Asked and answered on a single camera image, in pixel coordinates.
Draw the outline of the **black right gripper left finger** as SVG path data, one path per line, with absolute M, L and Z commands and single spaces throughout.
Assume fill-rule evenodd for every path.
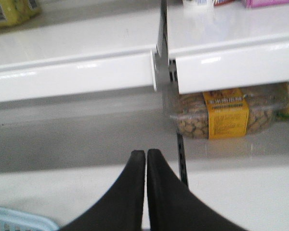
M 134 150 L 113 185 L 86 212 L 61 231 L 140 231 L 142 229 L 145 153 Z

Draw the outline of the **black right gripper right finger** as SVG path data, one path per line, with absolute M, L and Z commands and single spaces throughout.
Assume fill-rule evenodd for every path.
M 153 231 L 241 231 L 191 193 L 162 152 L 147 152 L 147 198 Z

